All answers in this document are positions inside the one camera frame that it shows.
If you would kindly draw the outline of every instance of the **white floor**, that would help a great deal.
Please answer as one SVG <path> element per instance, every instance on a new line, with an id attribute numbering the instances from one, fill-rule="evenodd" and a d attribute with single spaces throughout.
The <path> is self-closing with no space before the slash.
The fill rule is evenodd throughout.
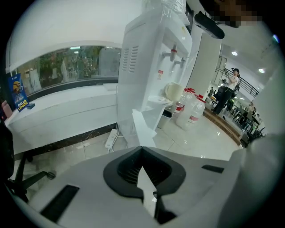
<path id="1" fill-rule="evenodd" d="M 156 129 L 154 142 L 157 148 L 183 155 L 220 160 L 229 160 L 232 152 L 239 149 L 228 135 L 204 116 L 188 132 L 179 128 L 175 120 L 173 118 L 164 130 Z M 105 142 L 108 136 L 109 133 L 106 133 L 69 147 L 34 156 L 31 163 L 26 162 L 24 178 L 40 171 L 53 171 L 60 175 L 72 165 L 85 159 L 107 154 Z M 126 145 L 125 139 L 118 137 L 114 151 L 124 149 Z M 19 162 L 15 162 L 14 175 L 11 179 L 15 178 Z M 32 185 L 28 189 L 27 197 L 32 197 L 48 181 L 45 177 Z"/>

